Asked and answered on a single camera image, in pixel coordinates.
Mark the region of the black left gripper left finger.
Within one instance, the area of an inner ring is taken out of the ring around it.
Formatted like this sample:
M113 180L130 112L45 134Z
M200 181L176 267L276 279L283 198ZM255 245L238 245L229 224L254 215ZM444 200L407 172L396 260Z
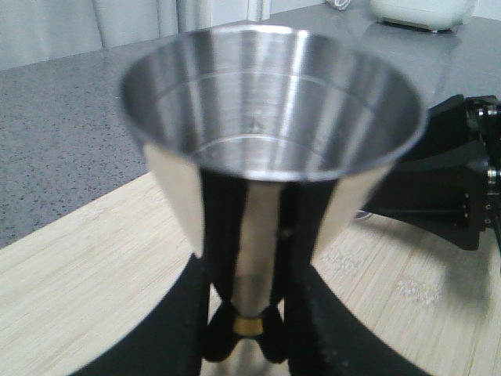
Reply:
M209 282L192 256L153 311L85 375L198 375L207 324Z

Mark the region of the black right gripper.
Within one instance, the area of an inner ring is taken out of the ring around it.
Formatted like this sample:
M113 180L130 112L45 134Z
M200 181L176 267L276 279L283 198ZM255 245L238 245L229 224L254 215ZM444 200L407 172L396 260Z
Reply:
M370 213L406 222L469 251L500 235L500 100L455 95L427 112L420 141L380 184Z

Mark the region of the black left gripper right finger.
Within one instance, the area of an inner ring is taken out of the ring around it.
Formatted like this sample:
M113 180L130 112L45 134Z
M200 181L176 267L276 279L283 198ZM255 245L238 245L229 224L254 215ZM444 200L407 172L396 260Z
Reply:
M384 343L306 263L287 263L285 327L292 375L425 375Z

